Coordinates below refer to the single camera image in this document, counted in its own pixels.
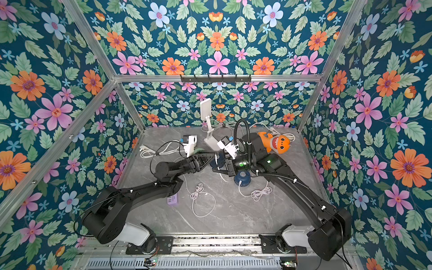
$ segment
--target coiled white cable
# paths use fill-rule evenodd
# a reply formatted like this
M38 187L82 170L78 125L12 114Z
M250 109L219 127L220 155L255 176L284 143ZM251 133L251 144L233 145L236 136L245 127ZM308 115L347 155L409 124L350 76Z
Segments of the coiled white cable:
M173 153L178 153L178 149L180 148L180 144L178 144L178 147L172 150L168 150L169 146L174 143L174 141L170 142L167 144L167 146L165 147L165 149L163 149L162 151L160 151L158 153L158 155L169 155L169 154L173 154ZM149 147L145 146L145 145L141 145L140 146L140 156L143 159L149 159L152 158L154 155L156 154L156 151L153 149L150 149Z

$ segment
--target floral wallpaper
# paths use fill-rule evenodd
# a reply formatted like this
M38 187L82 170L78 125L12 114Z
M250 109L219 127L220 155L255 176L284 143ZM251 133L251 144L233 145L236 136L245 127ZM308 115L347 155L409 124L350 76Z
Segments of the floral wallpaper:
M1 202L106 77L57 0L1 0L0 43Z
M3 228L0 269L68 270L86 242L73 221L100 190L117 185L137 141L138 129L112 91ZM0 152L2 158L13 155ZM75 229L88 233L79 222Z
M429 0L366 6L303 130L368 270L432 269Z
M85 15L118 74L314 74L352 3L109 0Z

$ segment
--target pink flower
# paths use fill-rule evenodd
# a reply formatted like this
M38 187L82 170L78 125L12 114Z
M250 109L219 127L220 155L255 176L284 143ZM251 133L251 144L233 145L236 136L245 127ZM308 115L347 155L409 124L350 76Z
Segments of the pink flower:
M214 54L215 59L207 59L207 64L211 65L212 67L209 69L209 73L213 74L216 73L219 75L222 73L228 73L228 69L225 67L229 64L230 60L228 58L222 59L222 53L220 51L216 51Z
M146 67L147 66L146 62L147 62L147 59L143 58L141 55L138 57L135 56L135 64L139 64L140 67Z
M257 85L259 84L259 82L250 82L247 83L245 85L243 85L243 89L247 89L248 92L251 92L252 90L257 90Z
M116 91L112 90L111 93L108 96L109 103L112 103L113 101L116 101L115 95L117 94Z
M290 66L294 65L295 67L297 66L297 64L300 64L302 62L301 57L297 55L294 55L294 57L291 58L289 61L291 62L289 63L289 65Z
M62 87L61 92L59 92L58 94L63 97L62 98L63 101L72 102L71 98L74 98L75 96L72 95L70 92L71 92L70 88L66 89L66 88Z
M340 108L339 98L331 98L331 104L328 105L330 108L330 114L337 114L337 110Z
M391 216L390 220L388 218L384 218L386 225L384 225L384 229L390 231L390 235L394 238L395 236L402 237L402 233L399 231L402 229L402 225L399 223L395 223L394 217Z
M200 101L205 100L207 97L206 94L203 93L203 91L201 91L199 94L197 94L197 99L199 99Z
M66 166L66 170L69 170L70 174L73 174L74 171L78 171L78 166L81 164L81 162L78 162L77 159L68 160L67 163L69 164Z
M27 118L24 120L28 126L25 127L26 130L33 130L36 134L39 133L39 129L45 129L45 127L42 125L44 122L43 119L38 119L36 115L33 115L32 118Z
M336 128L337 128L336 124L337 124L337 122L335 122L333 119L329 123L329 127L328 128L330 129L331 132L334 132L336 130Z
M387 163L380 162L378 163L378 157L374 156L373 163L370 160L366 161L367 166L369 166L371 169L368 169L366 172L367 175L374 175L374 180L376 183L379 182L379 177L381 176L383 179L387 179L387 174L383 171L385 168L387 168Z
M405 5L400 8L398 11L399 14L402 14L399 17L398 22L403 21L405 18L407 21L411 20L411 17L413 16L413 11L417 11L422 5L418 2L418 0L406 0Z
M277 82L265 82L264 88L271 91L273 88L277 88Z
M21 244L27 241L27 239L30 243L33 243L36 239L36 236L44 232L43 229L39 229L40 227L42 227L43 224L43 221L39 221L36 224L36 221L33 219L32 221L30 221L28 228L23 228L19 230L19 232L22 234Z
M161 93L161 92L157 91L156 92L156 97L157 97L157 99L160 99L162 101L164 101L166 99L166 96L165 96L164 92Z
M324 101L324 103L326 103L327 99L330 97L329 91L330 91L330 86L329 87L324 86L324 89L321 90L321 93L320 93L321 94L321 101Z
M104 108L106 107L107 105L105 105L105 104L101 104L100 106L99 106L99 108L96 110L96 115L99 115L99 114L105 114L105 111L104 111Z
M192 89L196 89L197 86L194 85L194 83L180 83L182 85L181 89L183 91L187 90L189 93L192 92Z
M106 128L107 123L104 123L103 120L96 121L96 124L97 124L96 129L97 129L100 133L102 133L102 132L104 132L105 130L107 130L107 128Z
M120 73L121 74L126 74L129 72L130 75L135 75L135 71L142 71L142 69L137 66L134 65L135 64L135 57L133 56L129 56L126 60L126 56L121 53L121 52L117 52L117 58L114 58L112 61L114 62L114 64L121 66L120 68Z
M243 93L240 93L239 91L237 91L237 93L233 94L233 96L234 96L234 100L236 100L236 101L240 101L240 100L244 99Z
M320 178L321 182L324 182L324 176L323 176L324 168L323 167L320 168L320 164L318 163L318 161L316 163L314 162L314 164L315 164L315 169L317 169L318 177Z
M332 184L329 183L329 184L327 185L327 190L328 190L328 192L329 192L330 194L332 194L332 193L334 192L334 186L332 186Z
M382 118L379 110L374 110L381 104L381 97L374 98L371 102L371 96L366 93L363 98L363 104L356 104L356 111L361 112L356 118L356 123L362 123L365 120L365 127L369 129L372 125L372 119L378 120Z
M13 6L7 5L7 0L0 0L0 19L6 20L7 17L9 17L9 19L16 22L16 18L12 14L12 13L16 13L16 12L17 12L17 10Z
M243 6L246 6L246 4L248 3L248 0L235 0L237 3L242 3Z
M405 122L408 121L408 117L407 116L402 117L401 113L397 114L397 118L396 117L392 117L392 118L390 118L390 120L393 122L390 125L390 127L391 128L396 128L396 132L398 132L398 133L400 131L400 128L406 129L408 127L407 124L405 124Z
M193 50L193 49L191 49L189 56L191 57L191 60L194 59L196 61L198 61L198 58L201 57L201 55L198 53L198 50Z
M280 90L279 92L275 92L275 94L274 94L274 98L275 98L276 100L278 100L278 99L282 99L283 96L284 96L284 94L283 94L282 90Z
M187 5L189 4L189 2L194 3L195 0L183 0L183 4L184 4L185 6L187 6Z
M168 92L171 92L171 89L175 89L175 86L174 86L174 82L164 82L164 83L161 83L162 85L161 85L161 88L162 89L165 89L166 88L166 90L168 91Z
M72 118L66 113L71 112L73 106L71 104L62 106L62 100L59 94L54 95L54 104L47 98L41 98L41 100L42 104L48 108L48 110L38 109L35 115L43 119L49 118L47 122L48 130L57 128L57 122L62 128L67 128L70 123L72 123Z
M307 56L303 55L302 56L302 63L303 65L299 65L298 67L295 68L296 71L303 71L302 74L309 74L309 71L311 73L317 73L318 72L318 68L315 65L319 65L321 64L324 59L323 58L318 58L318 51L314 51L311 54L311 58L308 58Z
M41 197L42 197L42 193L40 193L40 192L35 193L35 194L31 195L30 197L28 197L24 201L24 203L21 204L21 207L16 212L16 218L22 219L22 217L27 212L27 209L29 211L36 211L38 209L38 204L34 203L34 201L39 200Z
M349 164L351 165L351 171L358 173L359 169L362 169L362 166L359 164L360 159L355 159L354 157L352 157L351 160L352 161L349 162Z
M384 191L385 194L391 198L387 201L388 206L394 207L396 205L396 210L400 215L403 214L404 207L408 210L413 209L413 206L408 201L405 200L408 199L408 197L410 196L409 191L401 191L399 193L399 188L395 184L391 186L391 189L393 192L391 192L388 189Z
M237 57L238 58L238 60L240 61L240 60L242 60L242 59L246 59L246 55L247 55L248 53L247 52L245 52L245 49L241 49L241 50L237 50L237 54L235 55L235 57Z
M51 176L54 176L54 177L58 176L58 170L54 170L54 169L57 169L58 166L60 166L60 162L58 162L58 161L54 162L50 171L44 175L44 182L45 183L48 183L51 180Z
M361 87L360 89L357 88L356 94L354 97L356 98L356 102L359 102L359 100L363 101L363 96L366 95L366 91L364 91L364 88Z

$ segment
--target light blue flower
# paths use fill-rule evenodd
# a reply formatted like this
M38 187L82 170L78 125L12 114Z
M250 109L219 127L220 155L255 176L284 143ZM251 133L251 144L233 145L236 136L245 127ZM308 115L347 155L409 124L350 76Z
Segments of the light blue flower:
M12 142L12 141L7 141L7 143L9 144L8 147L6 147L6 150L12 149L12 152L15 152L15 150L21 148L21 146L19 146L19 141L16 142Z
M3 54L3 58L7 58L7 59L9 59L9 61L11 61L12 58L15 58L15 56L12 55L12 51L11 51L11 50L6 51L5 49L1 49L1 51L4 53L4 54Z
M416 70L416 74L420 71L420 72L425 72L424 68L427 67L429 64L424 64L423 65L423 61L420 61L419 66L418 67L414 67L414 69Z
M228 17L228 18L226 18L226 17L223 18L223 24L226 25L226 26L228 26L228 24L231 22L229 19L230 19L230 17Z
M24 122L19 122L18 119L15 119L15 123L11 123L10 125L15 127L15 130L18 130L19 128L22 128L22 124L24 124Z
M210 22L209 22L209 18L207 18L207 17L203 17L203 21L202 21L202 23L203 23L204 25L208 25L208 24L210 24Z
M407 143L404 143L404 140L403 140L403 139L401 139L400 142L397 142L396 144L399 145L397 148L398 148L398 149L401 149L401 148L402 148L402 150L405 150L405 147L408 146Z
M47 259L47 258L45 258L46 255L47 255L46 253L44 255L40 254L39 260L37 260L36 263L42 265L44 263L44 261Z

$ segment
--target white power cord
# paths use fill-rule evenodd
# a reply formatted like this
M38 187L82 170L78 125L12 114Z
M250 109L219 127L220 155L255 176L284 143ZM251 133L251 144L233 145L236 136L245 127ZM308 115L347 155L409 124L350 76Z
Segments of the white power cord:
M238 183L238 191L240 192L240 194L243 197L246 197L246 198L247 197L252 197L254 199L254 201L257 202L257 201L259 201L261 199L261 197L263 195L268 195L268 194L270 194L272 192L272 188L269 187L268 184L269 184L269 182L267 181L267 184L266 184L265 188L263 188L262 190L256 189L253 192L251 192L250 195L246 196L246 195L243 195L243 193L241 193L241 191L240 191L240 185L241 185L241 180L240 180L239 183Z
M196 217L206 217L206 216L208 216L211 212L213 212L213 210L214 210L215 207L216 207L216 198L215 198L211 193L204 192L204 186L203 186L203 183L199 183L199 184L196 186L195 191L194 191L194 192L190 192L189 189L187 188L187 180L186 180L186 176L183 175L183 177L184 177L184 183L186 184L186 190L191 194L190 197L191 197L191 199L192 199L192 212L194 213L194 215L195 215ZM195 210L194 210L194 202L195 202L196 199L198 199L200 193L205 193L206 195L208 194L208 195L212 196L213 199L215 200L215 204L213 205L213 208L210 210L210 212L208 212L208 213L205 214L204 216L199 216L199 215L197 215L197 214L195 213Z
M179 142L179 141L172 141L172 142L169 142L168 144L167 144L167 146L165 147L165 149L163 149L162 151L160 151L159 153L158 153L158 155L169 155L169 154L173 154L173 153L178 153L178 149L180 148L180 144L178 145L178 147L177 148L175 148L175 149L173 149L173 150L169 150L169 151L167 151L168 150L168 148L169 148L169 146L172 144L172 143L174 143L174 142ZM155 150L153 150L153 149L150 149L149 147L147 147L147 146L145 146L145 145L141 145L140 146L140 156L141 156L141 158L143 158L143 159L149 159L149 158L152 158L155 154L156 154L156 151Z
M294 140L295 140L295 136L294 136L294 134L292 134L292 133L280 133L279 131L277 131L277 129L276 128L274 128L274 127L268 127L268 126L266 126L264 123L261 123L261 122L257 122L257 123L254 123L254 124L252 124L251 125L251 128L254 126L254 125L256 125L256 124L261 124L261 125L263 125L263 126L265 126L269 131L271 131L271 134L272 135L284 135L284 136L286 136L291 142L293 142Z

